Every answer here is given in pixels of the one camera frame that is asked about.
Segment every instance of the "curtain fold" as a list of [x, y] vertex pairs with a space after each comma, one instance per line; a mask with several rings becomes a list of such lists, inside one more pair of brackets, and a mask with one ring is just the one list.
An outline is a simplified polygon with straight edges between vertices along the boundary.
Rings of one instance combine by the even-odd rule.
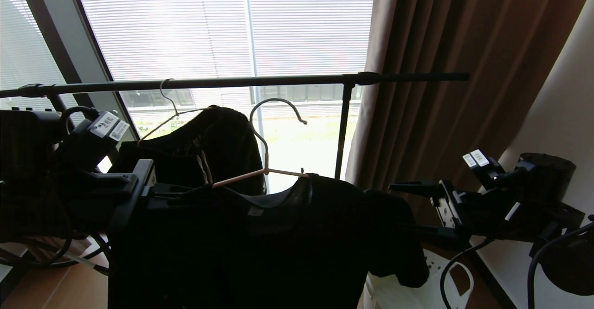
[[[585, 0], [374, 0], [373, 72], [469, 72], [470, 81], [363, 89], [346, 179], [479, 184], [462, 155], [499, 157], [516, 135]], [[410, 201], [413, 209], [418, 199]]]

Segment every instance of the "white wall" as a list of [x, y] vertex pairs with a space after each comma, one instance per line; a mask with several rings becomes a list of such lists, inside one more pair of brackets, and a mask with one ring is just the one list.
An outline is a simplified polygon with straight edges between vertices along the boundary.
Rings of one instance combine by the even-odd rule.
[[[511, 170], [522, 152], [547, 153], [573, 161], [577, 170], [564, 203], [586, 214], [594, 213], [594, 0], [586, 1], [520, 133], [499, 161]], [[518, 308], [528, 306], [530, 246], [496, 242], [479, 252]], [[559, 290], [540, 268], [535, 284], [539, 309], [594, 308], [594, 296], [574, 296]]]

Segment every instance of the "clothes hanger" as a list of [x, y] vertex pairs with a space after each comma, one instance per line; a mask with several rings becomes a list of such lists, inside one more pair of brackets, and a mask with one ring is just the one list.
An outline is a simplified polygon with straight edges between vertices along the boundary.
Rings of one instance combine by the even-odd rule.
[[174, 106], [174, 111], [175, 114], [170, 116], [168, 119], [166, 119], [165, 121], [163, 121], [162, 123], [160, 123], [157, 127], [155, 127], [153, 130], [151, 130], [150, 132], [148, 132], [145, 136], [143, 136], [142, 138], [140, 138], [140, 140], [138, 140], [138, 143], [136, 144], [137, 146], [140, 146], [140, 143], [144, 140], [146, 140], [147, 137], [149, 137], [152, 133], [156, 132], [157, 130], [159, 130], [161, 127], [163, 127], [163, 125], [165, 125], [166, 123], [168, 123], [169, 121], [171, 121], [172, 119], [174, 119], [175, 117], [178, 117], [182, 114], [188, 114], [188, 113], [192, 113], [192, 112], [199, 112], [200, 110], [206, 110], [206, 108], [199, 108], [199, 109], [191, 109], [191, 110], [186, 110], [185, 112], [178, 112], [178, 108], [175, 105], [175, 102], [169, 98], [168, 96], [165, 95], [165, 93], [163, 93], [163, 85], [165, 83], [167, 83], [168, 81], [172, 80], [173, 78], [167, 78], [164, 79], [161, 84], [159, 84], [159, 91], [161, 92], [161, 95], [166, 98], [167, 100], [169, 100], [171, 102], [171, 104]]
[[301, 119], [301, 115], [299, 114], [299, 111], [297, 110], [297, 108], [295, 107], [295, 105], [291, 102], [289, 102], [289, 100], [286, 99], [282, 99], [282, 98], [269, 98], [266, 100], [262, 100], [261, 102], [259, 102], [258, 104], [256, 104], [256, 106], [254, 106], [254, 108], [252, 108], [252, 111], [250, 112], [250, 127], [252, 128], [252, 131], [254, 132], [254, 135], [256, 135], [256, 137], [261, 140], [262, 144], [264, 144], [264, 148], [265, 148], [265, 154], [264, 154], [264, 168], [260, 169], [260, 170], [255, 170], [253, 172], [250, 172], [248, 174], [242, 174], [241, 176], [236, 176], [233, 178], [229, 178], [227, 180], [222, 180], [219, 182], [215, 182], [213, 184], [213, 187], [219, 187], [219, 186], [225, 186], [227, 184], [231, 184], [232, 182], [236, 182], [239, 180], [244, 180], [245, 178], [250, 178], [253, 176], [257, 176], [259, 174], [265, 174], [268, 175], [269, 173], [274, 173], [274, 174], [288, 174], [290, 176], [299, 176], [299, 177], [308, 177], [308, 174], [304, 174], [304, 173], [299, 173], [299, 172], [291, 172], [291, 171], [284, 171], [284, 170], [276, 170], [276, 169], [270, 169], [268, 167], [268, 144], [266, 143], [266, 140], [260, 135], [258, 134], [258, 132], [256, 131], [256, 129], [254, 128], [254, 123], [253, 123], [253, 119], [254, 119], [254, 112], [256, 111], [256, 109], [261, 106], [264, 103], [267, 102], [284, 102], [286, 104], [288, 104], [289, 106], [291, 106], [291, 108], [293, 108], [293, 110], [295, 111], [295, 115], [297, 115], [297, 119], [302, 122], [304, 125], [307, 124], [307, 121]]

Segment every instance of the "white plastic stool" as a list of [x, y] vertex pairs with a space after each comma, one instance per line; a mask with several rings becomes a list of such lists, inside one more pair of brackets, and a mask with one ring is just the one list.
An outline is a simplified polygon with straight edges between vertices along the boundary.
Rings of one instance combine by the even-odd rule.
[[[395, 275], [388, 277], [374, 277], [367, 275], [365, 290], [363, 290], [363, 309], [442, 309], [446, 306], [441, 300], [439, 278], [448, 260], [431, 251], [424, 250], [429, 266], [429, 279], [420, 288], [401, 286]], [[462, 295], [454, 284], [450, 273], [456, 265], [462, 267], [468, 274], [471, 286]], [[468, 299], [475, 287], [471, 271], [460, 263], [454, 263], [445, 277], [445, 294], [453, 309], [466, 308]]]

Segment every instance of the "white label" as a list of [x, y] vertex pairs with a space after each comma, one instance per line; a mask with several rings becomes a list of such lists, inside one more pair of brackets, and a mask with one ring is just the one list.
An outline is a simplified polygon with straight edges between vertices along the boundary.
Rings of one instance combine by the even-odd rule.
[[481, 167], [489, 164], [489, 160], [482, 154], [481, 150], [477, 149], [471, 152], [471, 155]]
[[475, 159], [472, 158], [471, 154], [465, 154], [462, 156], [462, 158], [468, 164], [468, 167], [475, 167], [477, 165]]
[[130, 127], [130, 125], [128, 125], [124, 121], [118, 122], [117, 125], [115, 125], [113, 131], [111, 132], [110, 137], [113, 138], [113, 140], [119, 142], [119, 140], [122, 139], [122, 136], [125, 133], [126, 129], [128, 129], [128, 127]]
[[113, 125], [117, 123], [117, 116], [109, 112], [105, 112], [95, 122], [95, 126], [91, 128], [91, 133], [103, 138], [110, 132]]
[[248, 211], [248, 215], [250, 216], [262, 216], [262, 213], [264, 212], [263, 209], [260, 208], [256, 208], [256, 207], [251, 207], [250, 211]]

